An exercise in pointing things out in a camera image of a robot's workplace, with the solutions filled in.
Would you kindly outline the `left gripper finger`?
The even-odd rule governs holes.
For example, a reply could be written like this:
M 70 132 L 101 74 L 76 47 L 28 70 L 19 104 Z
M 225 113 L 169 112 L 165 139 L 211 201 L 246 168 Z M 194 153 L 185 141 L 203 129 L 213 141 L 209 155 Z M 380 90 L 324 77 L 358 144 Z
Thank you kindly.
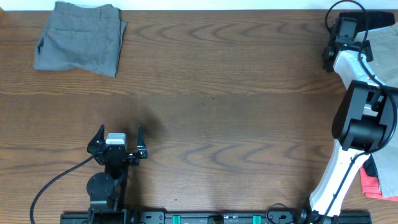
M 96 153 L 103 143 L 104 143 L 104 125 L 102 124 L 97 133 L 88 143 L 87 152 Z
M 143 134 L 141 126 L 138 126 L 138 130 L 137 130 L 137 151 L 138 151 L 140 159 L 147 159 L 148 153 L 147 153 L 147 148 L 146 148 L 146 144 L 144 141 L 144 134 Z

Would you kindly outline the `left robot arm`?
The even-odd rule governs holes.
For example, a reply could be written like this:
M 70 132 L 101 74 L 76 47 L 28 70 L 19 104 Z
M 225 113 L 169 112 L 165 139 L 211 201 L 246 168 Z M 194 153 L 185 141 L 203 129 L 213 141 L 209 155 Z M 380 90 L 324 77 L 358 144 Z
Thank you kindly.
M 129 168 L 148 156 L 142 128 L 137 130 L 137 151 L 127 152 L 124 133 L 104 135 L 104 126 L 88 143 L 87 152 L 104 171 L 93 175 L 86 191 L 90 196 L 89 223 L 139 223 L 137 212 L 124 204 Z

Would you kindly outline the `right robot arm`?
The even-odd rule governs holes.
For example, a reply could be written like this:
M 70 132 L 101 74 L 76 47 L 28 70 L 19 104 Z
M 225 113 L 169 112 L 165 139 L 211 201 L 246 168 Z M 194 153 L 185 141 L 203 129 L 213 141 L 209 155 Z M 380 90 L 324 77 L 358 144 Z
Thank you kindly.
M 347 92 L 335 115 L 331 159 L 309 207 L 292 223 L 370 223 L 368 212 L 342 212 L 343 199 L 359 168 L 392 141 L 397 127 L 397 89 L 385 86 L 370 69 L 368 40 L 355 33 L 332 34 L 323 58 L 327 71 L 341 77 Z

